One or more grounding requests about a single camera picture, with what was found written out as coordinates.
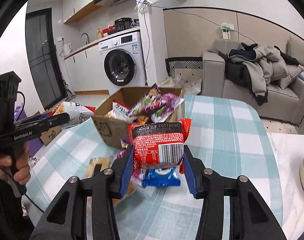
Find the person's left hand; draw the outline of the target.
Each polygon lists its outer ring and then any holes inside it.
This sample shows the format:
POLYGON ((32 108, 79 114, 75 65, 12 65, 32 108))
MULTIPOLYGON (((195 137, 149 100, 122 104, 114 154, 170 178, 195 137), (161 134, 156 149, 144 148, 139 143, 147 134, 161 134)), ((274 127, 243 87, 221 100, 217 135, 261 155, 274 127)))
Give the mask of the person's left hand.
MULTIPOLYGON (((31 178, 30 166, 28 159, 30 157, 29 143, 26 141, 23 144, 22 154, 20 158, 16 160, 16 168, 18 171, 13 175, 14 180, 20 185, 25 185, 31 178)), ((11 167, 12 159, 9 155, 0 154, 0 166, 3 168, 11 167)))

